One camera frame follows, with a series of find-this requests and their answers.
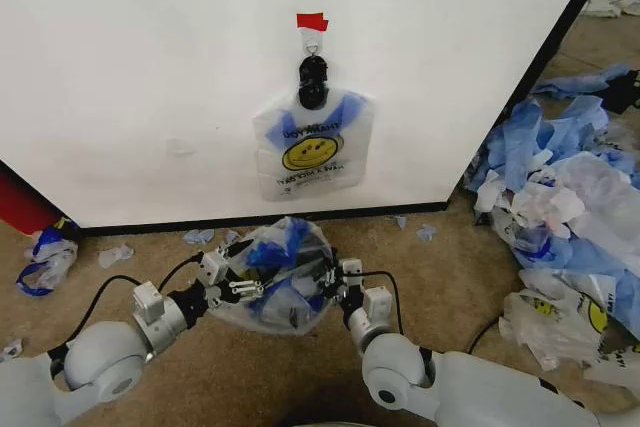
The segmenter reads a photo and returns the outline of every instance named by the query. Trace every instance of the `red tape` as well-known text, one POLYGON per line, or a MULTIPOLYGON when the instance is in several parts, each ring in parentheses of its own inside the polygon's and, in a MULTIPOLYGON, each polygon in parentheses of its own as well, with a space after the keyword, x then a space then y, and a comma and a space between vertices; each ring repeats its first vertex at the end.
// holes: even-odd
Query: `red tape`
POLYGON ((324 32, 327 30, 329 21, 324 19, 324 13, 317 14, 296 14, 298 20, 298 28, 306 27, 307 29, 318 30, 324 32))

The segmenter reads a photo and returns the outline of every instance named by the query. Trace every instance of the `crumpled plastic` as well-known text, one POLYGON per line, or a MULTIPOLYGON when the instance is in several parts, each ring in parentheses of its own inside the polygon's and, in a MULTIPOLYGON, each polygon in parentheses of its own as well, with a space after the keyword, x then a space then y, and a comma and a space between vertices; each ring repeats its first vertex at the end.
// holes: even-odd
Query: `crumpled plastic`
POLYGON ((284 217, 237 240, 242 250, 229 268, 243 280, 260 280, 262 297, 247 303, 223 302, 210 309, 225 321, 268 334, 304 335, 322 319, 330 301, 324 296, 331 245, 317 225, 284 217))
POLYGON ((622 14, 640 15, 640 0, 588 0, 581 14, 616 18, 622 14))
POLYGON ((581 215, 584 209, 583 202, 572 190, 535 182, 527 182, 513 196, 509 208, 522 227, 534 229, 546 224, 554 235, 565 239, 571 232, 564 223, 581 215))
POLYGON ((591 94, 609 87, 607 81, 627 75, 631 66, 626 62, 612 64, 606 69, 586 74, 543 80, 532 93, 548 93, 554 99, 568 99, 581 94, 591 94))
POLYGON ((640 338, 638 152, 633 135, 609 122, 601 103, 580 96, 556 119, 538 119, 536 103, 521 103, 516 122, 489 133, 466 185, 477 191, 476 212, 489 214, 523 267, 614 278, 613 315, 640 338), (505 127, 518 133, 514 126, 525 125, 535 139, 522 135, 507 155, 505 127), (511 183, 508 172, 516 173, 511 183))
POLYGON ((231 245, 236 241, 238 237, 240 237, 240 234, 238 232, 236 232, 235 230, 229 229, 224 234, 224 242, 226 245, 231 245))
POLYGON ((211 241, 211 239, 213 239, 215 232, 216 232, 215 229, 205 229, 205 230, 193 229, 187 232, 186 234, 184 234, 184 237, 182 238, 189 245, 207 244, 211 241))
POLYGON ((434 235, 436 235, 436 232, 437 230, 433 225, 422 224, 422 227, 418 229, 416 235, 423 242, 427 242, 428 240, 431 240, 434 235))
POLYGON ((595 363, 614 279, 549 269, 523 270, 520 278, 527 288, 505 298, 501 335, 526 344, 543 370, 562 358, 595 363))
POLYGON ((116 262, 128 260, 133 257, 134 250, 126 244, 113 247, 112 249, 103 250, 98 254, 98 263, 103 269, 108 269, 116 262))
POLYGON ((0 352, 0 363, 20 357, 20 354, 22 354, 22 339, 13 340, 0 352))
MULTIPOLYGON (((64 226, 65 223, 69 225, 67 219, 61 219, 56 225, 64 226)), ((64 280, 78 255, 78 244, 64 238, 64 235, 63 230, 55 225, 47 227, 40 233, 36 245, 27 255, 29 265, 22 270, 16 280, 16 285, 24 293, 41 297, 53 292, 53 289, 64 280), (38 274, 36 281, 27 283, 27 280, 36 274, 38 274)))
POLYGON ((396 224, 398 224, 400 230, 404 230, 407 226, 407 218, 404 215, 396 215, 394 218, 396 219, 396 224))
POLYGON ((582 274, 601 274, 616 281, 613 316, 636 338, 640 338, 640 279, 626 264, 618 261, 587 239, 549 237, 545 249, 530 254, 512 249, 520 265, 528 269, 566 270, 582 274))

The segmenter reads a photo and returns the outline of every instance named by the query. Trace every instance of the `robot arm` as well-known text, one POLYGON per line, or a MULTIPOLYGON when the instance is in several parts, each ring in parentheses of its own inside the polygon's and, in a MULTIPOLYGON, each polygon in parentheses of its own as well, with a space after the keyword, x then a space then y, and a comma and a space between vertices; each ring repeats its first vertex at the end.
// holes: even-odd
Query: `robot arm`
MULTIPOLYGON (((342 261, 347 275, 359 261, 342 261)), ((340 305, 362 355, 362 377, 371 398, 389 410, 408 410, 440 427, 639 427, 640 408, 598 415, 549 382, 461 352, 433 352, 388 329, 390 294, 351 285, 340 305)))
MULTIPOLYGON (((3 425, 64 425, 95 405, 127 394, 144 366, 193 327, 208 309, 262 295, 259 282, 228 275, 224 252, 204 254, 197 281, 163 297, 147 282, 134 289, 137 328, 98 322, 48 353, 0 365, 3 425), (70 391, 53 382, 62 370, 70 391)), ((459 352, 440 354, 391 332, 392 296, 362 287, 362 264, 339 262, 327 272, 325 295, 335 298, 362 355, 362 376, 373 400, 405 409, 440 427, 562 425, 638 427, 640 412, 596 417, 532 375, 459 352)))

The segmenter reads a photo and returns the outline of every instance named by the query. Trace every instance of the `beige carpet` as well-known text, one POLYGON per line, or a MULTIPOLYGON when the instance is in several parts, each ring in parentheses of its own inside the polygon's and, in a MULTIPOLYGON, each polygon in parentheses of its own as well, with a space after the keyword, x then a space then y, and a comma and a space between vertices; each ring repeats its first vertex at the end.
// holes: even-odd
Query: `beige carpet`
MULTIPOLYGON (((604 66, 624 59, 639 68, 638 31, 640 18, 582 19, 549 72, 574 73, 592 69, 589 64, 604 66)), ((625 119, 640 125, 636 112, 625 119)), ((409 216, 405 230, 391 217, 327 221, 321 226, 341 256, 360 257, 367 270, 394 273, 409 338, 438 351, 462 350, 501 310, 504 296, 521 288, 515 260, 489 228, 472 225, 471 206, 470 196, 456 192, 448 211, 409 216), (423 222, 438 229, 430 242, 416 237, 423 222)), ((126 273, 157 283, 196 252, 198 248, 186 245, 182 235, 87 239, 67 280, 53 294, 31 298, 14 285, 29 241, 0 224, 0 341, 26 338, 26 355, 57 345, 73 330, 107 277, 126 273), (135 249, 134 257, 108 270, 100 268, 98 252, 121 242, 135 249)), ((209 247, 223 235, 220 229, 209 247)), ((185 287, 192 269, 184 269, 171 285, 185 287)), ((92 321, 131 320, 131 309, 131 286, 115 284, 92 321)), ((616 411, 634 402, 624 389, 582 380, 571 363, 541 374, 525 348, 502 340, 495 329, 482 339, 477 354, 542 375, 592 409, 616 411)), ((360 376, 360 359, 338 308, 304 338, 254 334, 207 316, 148 366, 128 396, 94 409, 74 425, 269 426, 321 420, 430 425, 408 413, 387 412, 370 400, 360 376)))

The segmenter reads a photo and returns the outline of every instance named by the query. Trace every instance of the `yellow smiley face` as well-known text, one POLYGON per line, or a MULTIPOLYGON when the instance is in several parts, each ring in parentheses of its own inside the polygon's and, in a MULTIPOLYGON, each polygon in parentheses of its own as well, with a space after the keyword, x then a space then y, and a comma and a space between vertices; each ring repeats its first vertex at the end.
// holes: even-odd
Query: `yellow smiley face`
POLYGON ((288 170, 304 170, 319 167, 342 148, 339 135, 332 137, 307 137, 292 145, 282 156, 282 165, 288 170))

